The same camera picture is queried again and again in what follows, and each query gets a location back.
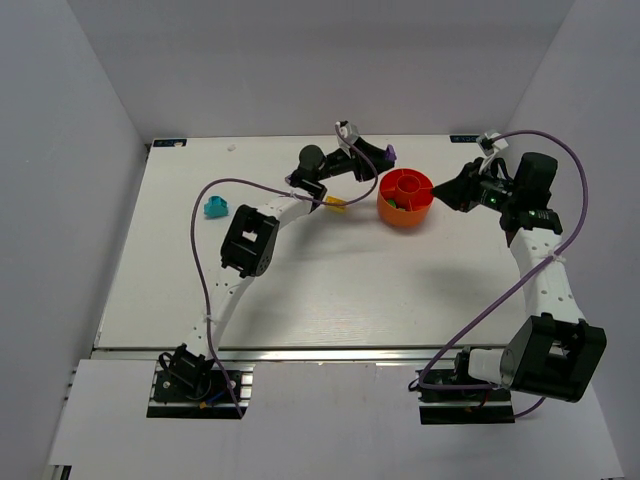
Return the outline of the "purple lego brick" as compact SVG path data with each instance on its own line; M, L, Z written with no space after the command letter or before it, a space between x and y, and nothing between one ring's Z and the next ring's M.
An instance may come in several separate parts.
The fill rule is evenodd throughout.
M389 144L385 149L385 160L391 163L395 163L397 160L396 151L391 144Z

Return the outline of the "large yellow lego brick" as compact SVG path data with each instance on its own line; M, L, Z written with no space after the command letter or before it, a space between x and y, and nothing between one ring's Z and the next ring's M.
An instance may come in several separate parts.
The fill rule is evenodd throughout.
M325 207L337 213L345 213L347 210L347 205L344 200L332 196L326 198Z

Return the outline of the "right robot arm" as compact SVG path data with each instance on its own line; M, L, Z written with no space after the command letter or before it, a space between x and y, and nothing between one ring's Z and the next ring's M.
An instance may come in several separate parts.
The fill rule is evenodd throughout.
M500 227L524 285L525 321L502 349L466 347L457 354L447 384L456 389L501 387L566 402L579 401L604 353L604 330L587 323L557 253L558 214L549 208L556 159L535 152L521 158L514 176L504 162L477 158L433 189L450 208L485 206Z

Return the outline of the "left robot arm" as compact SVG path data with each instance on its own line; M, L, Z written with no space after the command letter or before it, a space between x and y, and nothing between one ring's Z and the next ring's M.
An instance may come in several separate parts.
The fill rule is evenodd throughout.
M191 249L205 299L205 316L193 327L184 350L207 362L217 363L217 349L240 298L256 277L263 275L273 259L280 230L293 221L313 213L319 206L346 208L371 195L379 175L395 166L393 146L384 149L362 138L340 142L340 147L325 154L316 145L307 145L299 153L297 168L286 178L285 191L244 179L223 178L223 183L239 183L274 193L268 203L254 208L241 205L231 220L221 245L221 268L210 288L197 252L195 225L190 225ZM373 184L353 200L329 200L322 181L345 173L355 180Z

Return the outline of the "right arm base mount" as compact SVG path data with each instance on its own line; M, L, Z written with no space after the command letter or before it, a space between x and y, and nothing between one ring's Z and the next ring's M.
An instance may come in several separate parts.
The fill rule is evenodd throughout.
M420 423L426 426L490 425L515 422L511 394L501 389L431 390L411 381L418 394Z

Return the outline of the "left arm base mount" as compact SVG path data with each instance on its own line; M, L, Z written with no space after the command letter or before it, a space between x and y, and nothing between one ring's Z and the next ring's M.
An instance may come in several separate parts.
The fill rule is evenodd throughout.
M240 420L236 406L245 413L242 399L247 372L222 372L213 359L194 355L181 345L158 357L146 416L151 419Z

